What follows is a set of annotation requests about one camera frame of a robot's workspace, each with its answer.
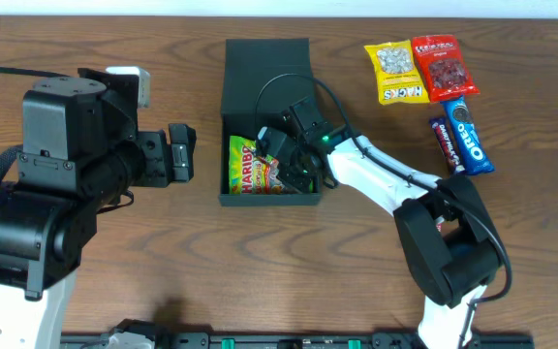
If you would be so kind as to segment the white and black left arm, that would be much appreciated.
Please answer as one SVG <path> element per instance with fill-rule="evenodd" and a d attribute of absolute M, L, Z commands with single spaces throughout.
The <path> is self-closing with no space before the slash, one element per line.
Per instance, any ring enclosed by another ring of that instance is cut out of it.
<path fill-rule="evenodd" d="M 35 73 L 22 143 L 0 155 L 0 348 L 58 347 L 98 217 L 193 178 L 194 129 L 142 131 L 149 103 L 139 67 Z"/>

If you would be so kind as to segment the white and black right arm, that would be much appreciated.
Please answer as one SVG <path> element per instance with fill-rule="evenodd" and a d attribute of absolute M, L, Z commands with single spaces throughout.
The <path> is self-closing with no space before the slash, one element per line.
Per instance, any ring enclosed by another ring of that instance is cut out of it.
<path fill-rule="evenodd" d="M 333 127 L 310 98 L 284 111 L 283 126 L 260 127 L 261 156 L 278 162 L 297 192 L 320 179 L 348 185 L 394 219 L 404 256 L 425 304 L 418 337 L 428 348 L 464 348 L 478 305 L 509 256 L 471 180 L 425 174 L 378 149 L 351 124 Z"/>

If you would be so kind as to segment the Haribo worms gummy bag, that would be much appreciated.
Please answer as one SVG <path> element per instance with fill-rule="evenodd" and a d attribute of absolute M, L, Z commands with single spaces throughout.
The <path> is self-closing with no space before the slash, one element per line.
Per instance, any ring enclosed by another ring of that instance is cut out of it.
<path fill-rule="evenodd" d="M 270 154 L 260 156 L 256 142 L 230 136 L 228 192 L 231 195 L 302 194 L 291 182 L 306 184 L 306 193 L 314 192 L 314 181 L 299 170 L 290 172 L 289 165 Z"/>

